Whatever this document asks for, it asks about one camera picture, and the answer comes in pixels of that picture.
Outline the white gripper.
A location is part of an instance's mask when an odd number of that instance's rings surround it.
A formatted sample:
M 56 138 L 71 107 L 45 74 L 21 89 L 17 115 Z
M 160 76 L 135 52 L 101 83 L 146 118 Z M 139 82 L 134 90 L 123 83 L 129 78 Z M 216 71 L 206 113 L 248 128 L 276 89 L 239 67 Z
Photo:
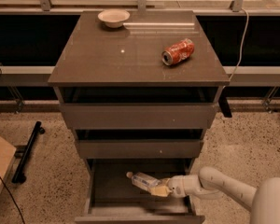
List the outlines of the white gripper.
M 150 188 L 150 194 L 158 197 L 168 197 L 169 195 L 175 198 L 187 197 L 189 196 L 189 187 L 186 185 L 186 180 L 184 175 L 163 178 L 161 179 L 163 185 Z

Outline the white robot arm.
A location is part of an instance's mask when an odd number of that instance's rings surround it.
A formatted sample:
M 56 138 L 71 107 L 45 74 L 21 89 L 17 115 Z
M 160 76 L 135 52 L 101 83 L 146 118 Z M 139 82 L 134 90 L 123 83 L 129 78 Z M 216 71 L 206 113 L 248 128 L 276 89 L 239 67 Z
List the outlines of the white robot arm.
M 250 212 L 249 224 L 280 224 L 280 177 L 268 178 L 254 188 L 213 167 L 203 167 L 196 175 L 164 178 L 149 192 L 161 197 L 193 195 L 200 199 L 225 194 Z

